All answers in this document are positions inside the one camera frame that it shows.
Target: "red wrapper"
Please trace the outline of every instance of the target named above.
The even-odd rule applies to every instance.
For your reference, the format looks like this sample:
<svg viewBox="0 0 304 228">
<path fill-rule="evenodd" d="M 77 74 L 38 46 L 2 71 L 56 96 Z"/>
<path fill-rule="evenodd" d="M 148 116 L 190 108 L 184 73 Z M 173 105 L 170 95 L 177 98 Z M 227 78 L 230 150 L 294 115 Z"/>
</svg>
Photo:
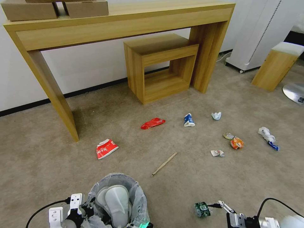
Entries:
<svg viewBox="0 0 304 228">
<path fill-rule="evenodd" d="M 160 118 L 154 118 L 154 119 L 152 119 L 148 122 L 145 122 L 140 128 L 146 130 L 146 129 L 149 129 L 151 127 L 155 127 L 157 125 L 163 124 L 164 122 L 166 122 L 166 121 L 162 120 Z"/>
<path fill-rule="evenodd" d="M 99 143 L 96 148 L 98 160 L 108 156 L 113 151 L 117 150 L 118 148 L 119 148 L 119 146 L 116 145 L 112 140 L 110 140 L 110 139 L 104 140 L 103 142 Z"/>
</svg>

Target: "cardboard box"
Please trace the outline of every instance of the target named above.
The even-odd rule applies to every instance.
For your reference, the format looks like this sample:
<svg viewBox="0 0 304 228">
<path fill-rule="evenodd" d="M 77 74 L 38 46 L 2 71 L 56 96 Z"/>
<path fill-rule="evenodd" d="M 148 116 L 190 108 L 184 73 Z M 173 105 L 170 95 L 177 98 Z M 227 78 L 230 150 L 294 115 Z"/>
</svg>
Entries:
<svg viewBox="0 0 304 228">
<path fill-rule="evenodd" d="M 25 0 L 5 0 L 1 3 L 10 21 L 55 19 L 57 14 L 53 3 L 27 3 Z"/>
<path fill-rule="evenodd" d="M 52 3 L 52 2 L 83 2 L 84 0 L 25 0 L 27 3 Z"/>
<path fill-rule="evenodd" d="M 63 2 L 70 18 L 94 17 L 109 15 L 108 2 L 96 0 L 89 2 Z"/>
</svg>

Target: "wooden console table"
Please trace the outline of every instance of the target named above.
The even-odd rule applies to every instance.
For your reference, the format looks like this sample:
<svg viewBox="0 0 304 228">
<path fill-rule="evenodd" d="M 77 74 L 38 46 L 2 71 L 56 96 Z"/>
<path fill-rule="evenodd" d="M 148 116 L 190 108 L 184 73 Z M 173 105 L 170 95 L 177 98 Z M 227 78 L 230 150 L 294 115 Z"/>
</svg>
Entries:
<svg viewBox="0 0 304 228">
<path fill-rule="evenodd" d="M 41 51 L 123 37 L 191 28 L 189 40 L 199 43 L 192 85 L 205 93 L 222 45 L 234 3 L 205 0 L 109 2 L 109 15 L 70 19 L 7 22 L 6 31 L 33 74 L 78 141 L 71 109 Z"/>
</svg>

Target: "red snack bag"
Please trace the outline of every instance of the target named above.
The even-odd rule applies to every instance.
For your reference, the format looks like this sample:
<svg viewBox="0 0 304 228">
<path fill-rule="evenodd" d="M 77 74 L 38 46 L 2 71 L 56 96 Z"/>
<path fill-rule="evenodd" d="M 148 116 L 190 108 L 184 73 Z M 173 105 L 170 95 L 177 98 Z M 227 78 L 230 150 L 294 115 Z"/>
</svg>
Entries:
<svg viewBox="0 0 304 228">
<path fill-rule="evenodd" d="M 234 137 L 231 141 L 230 144 L 232 146 L 233 149 L 241 149 L 244 147 L 244 142 L 238 138 L 238 137 Z"/>
<path fill-rule="evenodd" d="M 96 148 L 98 160 L 108 156 L 118 148 L 119 146 L 116 145 L 112 140 L 110 139 L 104 140 L 103 142 L 99 143 Z"/>
<path fill-rule="evenodd" d="M 166 121 L 162 120 L 160 118 L 154 118 L 154 119 L 152 119 L 148 122 L 145 122 L 140 128 L 146 130 L 146 129 L 149 129 L 151 127 L 155 127 L 157 125 L 163 124 L 164 122 L 166 122 Z"/>
</svg>

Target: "beige carpet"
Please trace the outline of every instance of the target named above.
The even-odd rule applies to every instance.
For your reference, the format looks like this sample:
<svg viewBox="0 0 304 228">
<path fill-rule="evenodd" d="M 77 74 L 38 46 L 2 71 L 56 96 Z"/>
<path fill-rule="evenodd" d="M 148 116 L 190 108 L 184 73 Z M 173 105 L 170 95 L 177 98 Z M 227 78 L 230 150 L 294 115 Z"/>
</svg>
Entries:
<svg viewBox="0 0 304 228">
<path fill-rule="evenodd" d="M 206 94 L 193 88 L 143 106 L 127 83 L 68 99 L 80 141 L 75 143 L 51 104 L 0 118 L 1 222 L 24 227 L 40 207 L 72 193 L 88 193 L 111 172 L 139 181 L 148 199 L 151 222 L 158 227 L 226 227 L 223 210 L 200 219 L 194 203 L 223 200 L 237 212 L 253 216 L 265 197 L 283 200 L 303 211 L 304 108 L 282 93 L 288 82 L 304 82 L 298 61 L 274 92 L 250 84 L 256 70 L 239 74 L 216 64 Z M 215 121 L 211 112 L 222 112 Z M 192 113 L 195 127 L 183 127 Z M 166 123 L 149 130 L 154 118 Z M 276 152 L 257 133 L 268 127 L 281 147 Z M 245 147 L 231 148 L 230 132 Z M 97 160 L 96 146 L 112 139 L 119 149 Z M 225 157 L 212 157 L 221 149 Z M 152 172 L 178 154 L 154 177 Z M 282 218 L 292 212 L 266 203 L 262 215 Z M 30 227 L 48 227 L 48 210 Z"/>
</svg>

